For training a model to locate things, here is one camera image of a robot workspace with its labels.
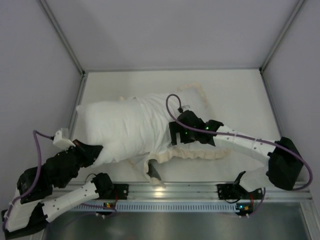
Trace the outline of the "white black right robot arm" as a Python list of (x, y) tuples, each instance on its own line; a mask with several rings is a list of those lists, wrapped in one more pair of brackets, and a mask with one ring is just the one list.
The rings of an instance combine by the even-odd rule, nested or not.
[(295, 144), (287, 137), (278, 141), (256, 139), (216, 120), (204, 122), (190, 110), (182, 112), (168, 126), (173, 146), (178, 142), (198, 142), (231, 149), (262, 163), (263, 166), (256, 170), (238, 174), (233, 182), (237, 194), (250, 193), (270, 184), (281, 190), (292, 191), (304, 165)]

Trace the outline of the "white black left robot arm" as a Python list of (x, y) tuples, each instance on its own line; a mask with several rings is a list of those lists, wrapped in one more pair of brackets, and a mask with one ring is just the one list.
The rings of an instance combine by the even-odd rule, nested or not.
[(25, 170), (19, 177), (14, 197), (2, 211), (5, 239), (33, 235), (65, 212), (87, 201), (108, 197), (114, 185), (106, 173), (95, 177), (59, 197), (54, 191), (66, 188), (78, 176), (80, 169), (93, 165), (103, 150), (101, 145), (87, 145), (78, 140), (68, 149)]

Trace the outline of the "white pillow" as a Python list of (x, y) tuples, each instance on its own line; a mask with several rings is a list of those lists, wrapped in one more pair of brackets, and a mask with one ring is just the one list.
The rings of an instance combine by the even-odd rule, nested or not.
[(160, 153), (171, 142), (165, 106), (148, 98), (101, 101), (76, 108), (84, 124), (85, 142), (102, 146), (93, 167)]

